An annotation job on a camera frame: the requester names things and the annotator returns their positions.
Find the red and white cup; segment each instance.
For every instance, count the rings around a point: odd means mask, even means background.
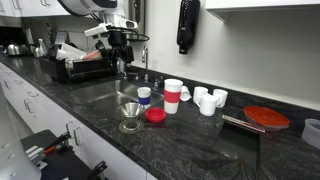
[[[183,82],[178,79],[164,81],[164,111],[175,114],[178,111]]]

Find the drawer handle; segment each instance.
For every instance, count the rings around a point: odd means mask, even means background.
[[[32,92],[27,92],[28,96],[30,97],[37,97],[37,95],[34,95]]]
[[[16,173],[16,172],[13,172],[13,173],[10,174],[10,177],[14,177],[14,176],[16,176],[16,175],[17,175],[17,173]]]
[[[81,129],[81,128],[80,128],[80,127],[77,127],[76,129],[74,129],[74,130],[73,130],[73,134],[74,134],[74,139],[75,139],[75,141],[76,141],[76,145],[77,145],[77,146],[81,146],[83,143],[79,143],[78,137],[77,137],[77,133],[76,133],[76,131],[77,131],[78,129]]]
[[[20,2],[19,2],[19,0],[16,0],[16,3],[17,3],[17,7],[18,7],[18,9],[19,9],[19,10],[22,10],[22,8],[21,8],[21,6],[20,6]]]
[[[34,113],[34,111],[31,111],[31,108],[30,108],[30,106],[29,106],[30,103],[31,103],[31,101],[29,101],[29,102],[26,103],[26,105],[27,105],[27,107],[28,107],[28,111],[29,111],[29,113]]]
[[[16,9],[16,10],[19,10],[19,9],[16,7],[16,5],[14,4],[13,0],[11,0],[11,1],[12,1],[12,4],[13,4],[13,8]]]
[[[6,86],[7,89],[9,89],[9,86],[8,86],[8,83],[7,83],[7,80],[3,80],[4,82],[4,85]]]
[[[69,121],[67,124],[66,124],[66,128],[67,128],[67,132],[70,133],[70,129],[69,129],[69,124],[73,124],[73,121]]]
[[[40,2],[41,2],[41,4],[42,4],[42,6],[46,6],[46,4],[43,4],[42,0],[40,0]]]
[[[27,106],[27,100],[28,100],[28,99],[25,99],[25,100],[23,100],[23,102],[24,102],[24,107],[26,107],[26,110],[29,111],[29,107]]]
[[[7,147],[9,147],[9,146],[10,146],[10,143],[7,143],[7,144],[1,146],[1,149],[5,149],[5,148],[7,148]]]
[[[15,154],[11,154],[11,155],[8,157],[8,159],[13,158],[14,156],[15,156]]]
[[[21,80],[14,80],[14,82],[15,82],[16,84],[22,84],[22,83],[23,83]]]
[[[44,3],[45,3],[46,5],[48,5],[48,6],[50,6],[50,4],[49,4],[49,3],[47,3],[47,0],[44,0]]]
[[[4,10],[4,8],[3,8],[3,3],[2,3],[2,2],[0,2],[0,6],[1,6],[1,12],[6,12],[6,11]]]

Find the dish rack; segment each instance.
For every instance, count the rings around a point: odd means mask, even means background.
[[[81,81],[116,74],[116,67],[105,58],[57,61],[39,58],[42,72],[57,81]]]

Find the blue cup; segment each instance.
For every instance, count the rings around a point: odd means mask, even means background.
[[[151,89],[148,87],[141,87],[137,89],[139,104],[144,105],[145,107],[150,105],[151,99]]]

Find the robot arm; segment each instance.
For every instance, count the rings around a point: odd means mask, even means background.
[[[109,28],[124,28],[136,31],[138,25],[125,19],[124,0],[58,0],[60,4],[74,16],[86,16],[95,12],[103,13],[103,23],[86,30],[87,37],[108,32]]]
[[[127,43],[129,32],[137,33],[138,25],[134,21],[125,19],[124,0],[58,0],[60,4],[74,16],[86,16],[91,13],[101,12],[103,22],[99,26],[86,30],[87,37],[94,39],[107,38],[111,49],[106,49],[101,41],[96,44],[102,56],[117,66],[118,72],[125,73],[125,68],[134,61],[133,50]]]

